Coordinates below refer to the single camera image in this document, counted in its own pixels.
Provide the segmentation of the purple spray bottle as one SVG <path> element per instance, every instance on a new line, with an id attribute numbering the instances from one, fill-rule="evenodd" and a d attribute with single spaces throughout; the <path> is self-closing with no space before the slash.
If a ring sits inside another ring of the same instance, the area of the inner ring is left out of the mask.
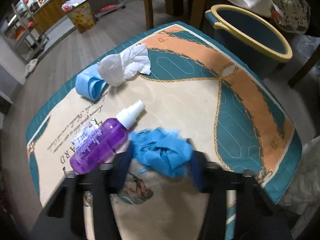
<path id="1" fill-rule="evenodd" d="M 75 149 L 70 158 L 72 169 L 78 174 L 88 173 L 114 156 L 127 141 L 130 128 L 144 109 L 145 104 L 137 100 L 101 125 L 92 119 L 82 126 L 71 139 Z"/>

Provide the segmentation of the blue cloth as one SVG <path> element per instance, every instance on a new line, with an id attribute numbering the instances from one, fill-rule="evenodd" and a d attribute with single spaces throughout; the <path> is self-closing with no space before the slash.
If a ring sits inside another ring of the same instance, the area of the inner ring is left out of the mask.
<path id="1" fill-rule="evenodd" d="M 130 134 L 133 143 L 133 157 L 146 170 L 154 170 L 161 175 L 180 178 L 187 173 L 187 162 L 191 159 L 193 147 L 182 138 L 178 131 L 158 127 Z"/>

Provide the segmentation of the teal yellow-rimmed trash bin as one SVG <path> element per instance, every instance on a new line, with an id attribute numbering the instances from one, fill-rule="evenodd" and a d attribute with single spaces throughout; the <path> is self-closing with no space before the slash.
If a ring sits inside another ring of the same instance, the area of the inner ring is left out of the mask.
<path id="1" fill-rule="evenodd" d="M 213 39 L 265 79 L 293 56 L 286 38 L 260 16 L 233 5 L 217 4 L 205 12 Z"/>

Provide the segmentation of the floral yellow trash bin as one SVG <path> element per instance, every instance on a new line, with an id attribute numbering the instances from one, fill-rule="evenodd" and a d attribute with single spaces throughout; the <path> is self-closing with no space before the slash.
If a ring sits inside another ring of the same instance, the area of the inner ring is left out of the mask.
<path id="1" fill-rule="evenodd" d="M 84 33 L 96 25 L 96 18 L 88 0 L 68 0 L 61 5 L 61 9 L 79 33 Z"/>

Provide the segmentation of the light blue ribbon strip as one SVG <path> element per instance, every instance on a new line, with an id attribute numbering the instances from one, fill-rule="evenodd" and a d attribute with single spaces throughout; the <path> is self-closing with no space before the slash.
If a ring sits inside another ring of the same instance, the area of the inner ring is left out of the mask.
<path id="1" fill-rule="evenodd" d="M 98 72 L 97 63 L 87 67 L 76 77 L 76 92 L 80 96 L 91 101 L 97 101 L 107 87 L 107 82 L 100 76 Z"/>

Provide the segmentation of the teal patterned mat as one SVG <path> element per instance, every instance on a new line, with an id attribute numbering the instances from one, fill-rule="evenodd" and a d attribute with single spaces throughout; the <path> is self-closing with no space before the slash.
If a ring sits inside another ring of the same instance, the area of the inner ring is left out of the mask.
<path id="1" fill-rule="evenodd" d="M 149 75 L 137 74 L 97 101 L 66 82 L 27 128 L 31 176 L 42 206 L 70 171 L 72 137 L 89 120 L 101 124 L 142 100 L 134 131 L 161 127 L 190 138 L 196 150 L 227 171 L 251 170 L 274 203 L 285 193 L 302 154 L 297 131 L 268 88 L 236 56 L 202 32 L 176 22 L 144 32 L 106 55 L 144 43 Z M 197 239 L 207 194 L 191 178 L 171 179 L 132 160 L 122 196 L 112 205 L 122 239 Z"/>

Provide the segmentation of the crumpled white tissue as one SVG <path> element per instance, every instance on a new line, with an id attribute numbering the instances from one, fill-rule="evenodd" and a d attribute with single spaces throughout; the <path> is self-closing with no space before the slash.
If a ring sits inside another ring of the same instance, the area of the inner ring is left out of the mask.
<path id="1" fill-rule="evenodd" d="M 151 61 L 146 44 L 132 45 L 119 54 L 104 57 L 98 63 L 98 73 L 106 83 L 119 87 L 137 73 L 151 74 Z"/>

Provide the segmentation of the white slippers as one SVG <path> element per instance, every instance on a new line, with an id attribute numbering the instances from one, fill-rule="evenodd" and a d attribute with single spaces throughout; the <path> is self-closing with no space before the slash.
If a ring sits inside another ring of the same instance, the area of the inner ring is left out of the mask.
<path id="1" fill-rule="evenodd" d="M 25 78 L 27 78 L 36 68 L 38 64 L 38 59 L 32 59 L 29 61 L 29 63 L 25 67 Z"/>

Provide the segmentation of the metal shelf rack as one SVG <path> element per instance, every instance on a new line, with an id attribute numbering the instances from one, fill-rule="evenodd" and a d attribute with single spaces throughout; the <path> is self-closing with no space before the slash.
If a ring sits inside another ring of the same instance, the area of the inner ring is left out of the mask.
<path id="1" fill-rule="evenodd" d="M 1 35 L 24 62 L 39 56 L 49 41 L 25 0 L 14 0 L 1 20 Z"/>

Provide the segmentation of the lace embroidered tablecloth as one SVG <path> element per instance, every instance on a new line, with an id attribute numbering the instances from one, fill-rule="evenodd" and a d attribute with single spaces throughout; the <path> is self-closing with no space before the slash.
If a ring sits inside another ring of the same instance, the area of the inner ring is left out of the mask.
<path id="1" fill-rule="evenodd" d="M 272 0 L 283 12 L 283 17 L 274 19 L 283 31 L 305 34 L 310 24 L 311 9 L 306 0 Z"/>

